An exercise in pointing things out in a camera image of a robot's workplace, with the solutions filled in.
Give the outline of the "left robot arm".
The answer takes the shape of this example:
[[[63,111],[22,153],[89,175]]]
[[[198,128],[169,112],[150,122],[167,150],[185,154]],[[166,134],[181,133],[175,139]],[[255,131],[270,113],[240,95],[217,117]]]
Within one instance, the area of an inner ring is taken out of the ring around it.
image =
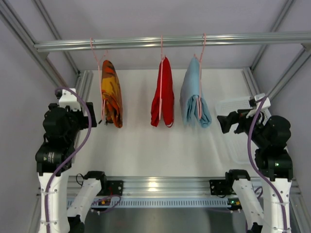
[[[76,152],[74,142],[80,130],[97,126],[93,104],[86,103],[87,116],[72,106],[51,103],[45,113],[44,142],[35,155],[41,191],[41,233],[82,233],[85,219],[94,198],[107,188],[103,171],[89,171],[70,207],[67,206],[67,185],[70,156]]]

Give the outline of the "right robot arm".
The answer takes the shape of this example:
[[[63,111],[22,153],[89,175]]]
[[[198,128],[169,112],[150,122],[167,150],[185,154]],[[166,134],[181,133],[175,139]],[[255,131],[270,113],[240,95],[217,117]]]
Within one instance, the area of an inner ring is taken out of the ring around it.
[[[226,182],[238,196],[244,211],[249,233],[289,233],[289,198],[292,185],[293,163],[287,150],[291,137],[290,123],[281,116],[271,116],[265,123],[258,120],[260,112],[248,116],[248,110],[217,116],[223,133],[236,124],[236,134],[247,135],[247,152],[250,164],[260,176],[263,205],[251,187],[246,170],[231,169]]]

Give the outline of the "light blue garment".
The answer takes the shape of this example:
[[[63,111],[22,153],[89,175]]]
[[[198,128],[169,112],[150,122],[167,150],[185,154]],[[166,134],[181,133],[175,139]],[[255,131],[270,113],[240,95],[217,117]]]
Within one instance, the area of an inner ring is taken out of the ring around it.
[[[189,63],[180,91],[181,116],[184,125],[194,125],[197,120],[202,128],[212,123],[212,118],[200,90],[200,63],[193,57]]]

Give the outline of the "pink hanger of blue garment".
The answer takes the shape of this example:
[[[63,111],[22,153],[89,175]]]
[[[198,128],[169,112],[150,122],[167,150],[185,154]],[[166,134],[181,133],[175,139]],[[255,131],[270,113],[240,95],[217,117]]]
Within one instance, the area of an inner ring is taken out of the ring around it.
[[[202,96],[202,59],[203,59],[203,55],[204,55],[204,51],[205,51],[205,47],[206,47],[206,33],[203,34],[203,47],[202,47],[202,51],[200,54],[200,58],[197,58],[196,54],[194,54],[194,57],[198,60],[199,62],[199,96],[197,99],[197,105],[198,105],[198,117],[199,120],[202,118],[202,102],[201,102],[201,96]]]

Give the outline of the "red trousers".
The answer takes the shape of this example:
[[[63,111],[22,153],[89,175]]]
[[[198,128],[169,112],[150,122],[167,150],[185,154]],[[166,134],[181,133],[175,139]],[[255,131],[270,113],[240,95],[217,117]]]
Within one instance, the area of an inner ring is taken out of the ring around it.
[[[157,87],[151,106],[151,125],[157,127],[159,124],[159,90],[160,90],[160,65],[158,71]],[[169,59],[165,57],[163,63],[163,92],[162,92],[162,119],[167,127],[171,127],[174,121],[174,92],[173,78]]]

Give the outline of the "pink hanger of red trousers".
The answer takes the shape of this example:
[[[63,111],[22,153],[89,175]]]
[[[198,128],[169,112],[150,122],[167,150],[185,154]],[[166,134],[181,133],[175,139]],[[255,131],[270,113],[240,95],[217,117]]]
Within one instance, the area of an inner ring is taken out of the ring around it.
[[[159,90],[159,121],[161,120],[162,116],[162,92],[163,92],[163,63],[165,60],[166,55],[163,53],[163,35],[161,35],[161,41],[160,41],[160,58],[161,58],[161,63],[160,63],[160,90]]]

